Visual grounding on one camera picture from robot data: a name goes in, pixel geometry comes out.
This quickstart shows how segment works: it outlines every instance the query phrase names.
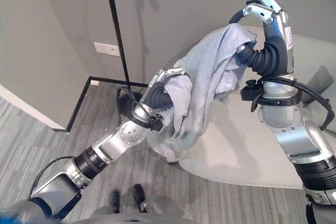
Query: black wire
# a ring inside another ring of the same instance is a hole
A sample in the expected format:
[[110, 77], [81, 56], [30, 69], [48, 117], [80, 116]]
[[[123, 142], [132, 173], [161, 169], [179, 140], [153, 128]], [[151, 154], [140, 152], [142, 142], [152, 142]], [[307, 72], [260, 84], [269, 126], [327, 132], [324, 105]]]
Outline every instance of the black wire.
[[332, 107], [329, 103], [329, 99], [325, 99], [323, 96], [321, 96], [319, 93], [313, 91], [309, 86], [298, 82], [296, 79], [294, 80], [289, 80], [289, 79], [285, 79], [282, 77], [262, 77], [259, 79], [258, 83], [260, 81], [269, 81], [269, 82], [276, 82], [279, 84], [284, 84], [284, 85], [289, 85], [292, 87], [295, 87], [297, 89], [302, 90], [303, 92], [307, 93], [308, 95], [310, 95], [314, 100], [316, 100], [317, 102], [319, 102], [328, 112], [324, 123], [320, 126], [320, 129], [323, 131], [327, 128], [327, 126], [331, 123], [331, 121], [334, 119], [335, 114], [332, 111]]
[[53, 161], [51, 161], [49, 164], [47, 164], [35, 177], [34, 182], [31, 185], [28, 198], [30, 199], [32, 197], [32, 193], [33, 193], [34, 189], [37, 187], [40, 178], [42, 177], [42, 175], [46, 171], [46, 169], [49, 168], [50, 165], [52, 165], [53, 163], [55, 163], [55, 162], [57, 162], [61, 159], [70, 159], [70, 158], [73, 158], [73, 156], [58, 157], [58, 158], [55, 158]]
[[116, 96], [117, 96], [116, 97], [116, 99], [117, 99], [117, 108], [118, 108], [118, 116], [119, 116], [118, 127], [121, 124], [120, 100], [119, 100], [119, 95], [120, 95], [121, 90], [125, 91], [126, 94], [133, 100], [133, 102], [136, 105], [138, 105], [143, 110], [143, 112], [146, 114], [146, 116], [148, 118], [149, 124], [152, 127], [151, 115], [149, 115], [149, 113], [147, 112], [147, 110], [136, 100], [133, 92], [131, 90], [129, 90], [128, 88], [126, 88], [126, 87], [119, 87], [119, 88], [117, 88], [117, 92], [116, 92]]

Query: black clamp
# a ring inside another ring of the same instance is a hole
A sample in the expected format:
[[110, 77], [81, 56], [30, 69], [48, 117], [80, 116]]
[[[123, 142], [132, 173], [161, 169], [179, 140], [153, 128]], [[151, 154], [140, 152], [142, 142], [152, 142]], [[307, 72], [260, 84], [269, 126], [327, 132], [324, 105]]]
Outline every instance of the black clamp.
[[162, 129], [162, 115], [151, 116], [151, 131], [160, 131]]
[[240, 91], [240, 96], [243, 101], [252, 101], [251, 112], [254, 112], [258, 106], [293, 106], [298, 104], [301, 101], [302, 90], [289, 98], [283, 99], [269, 99], [262, 97], [264, 93], [262, 82], [259, 80], [248, 80], [246, 86]]

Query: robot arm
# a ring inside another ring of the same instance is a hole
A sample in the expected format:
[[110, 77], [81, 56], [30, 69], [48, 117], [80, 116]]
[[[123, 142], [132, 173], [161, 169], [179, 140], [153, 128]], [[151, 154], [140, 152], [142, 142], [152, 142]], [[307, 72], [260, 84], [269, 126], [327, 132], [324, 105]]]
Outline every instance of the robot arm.
[[132, 111], [130, 120], [122, 124], [115, 134], [93, 143], [35, 188], [28, 199], [2, 210], [0, 214], [21, 223], [37, 223], [49, 218], [62, 220], [80, 200], [81, 190], [108, 164], [140, 144], [148, 130], [161, 129], [162, 117], [156, 109], [172, 104], [169, 95], [164, 92], [164, 85], [171, 76], [181, 74], [185, 74], [183, 68], [159, 71]]
[[261, 105], [261, 123], [274, 133], [294, 164], [309, 202], [308, 222], [336, 223], [336, 158], [320, 129], [324, 129], [325, 124], [315, 125], [300, 105], [304, 85], [299, 85], [294, 75], [287, 13], [275, 0], [253, 0], [229, 22], [238, 22], [250, 14], [263, 21], [265, 46], [258, 51], [243, 44], [237, 53], [241, 61], [262, 78], [258, 83], [248, 81], [241, 90], [241, 98], [253, 102], [252, 111], [257, 104]]

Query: electrical socket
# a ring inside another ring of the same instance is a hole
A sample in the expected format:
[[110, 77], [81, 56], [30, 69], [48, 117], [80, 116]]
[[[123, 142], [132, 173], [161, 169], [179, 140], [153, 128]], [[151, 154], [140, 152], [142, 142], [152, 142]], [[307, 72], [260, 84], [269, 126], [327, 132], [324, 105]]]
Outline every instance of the electrical socket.
[[95, 42], [94, 45], [95, 45], [96, 51], [101, 54], [120, 56], [119, 47], [117, 46], [98, 43], [98, 42]]

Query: fabric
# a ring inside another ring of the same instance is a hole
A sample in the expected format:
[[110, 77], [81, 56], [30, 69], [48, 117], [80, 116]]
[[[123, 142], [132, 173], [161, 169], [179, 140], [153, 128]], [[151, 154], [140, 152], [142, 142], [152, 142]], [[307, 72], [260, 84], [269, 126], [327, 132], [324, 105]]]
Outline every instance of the fabric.
[[190, 81], [183, 76], [169, 80], [165, 89], [174, 107], [159, 112], [163, 129], [147, 134], [149, 145], [168, 162], [180, 160], [206, 130], [213, 100], [224, 101], [237, 88], [246, 69], [237, 57], [237, 47], [255, 38], [241, 25], [230, 24], [205, 36], [174, 64], [184, 67]]

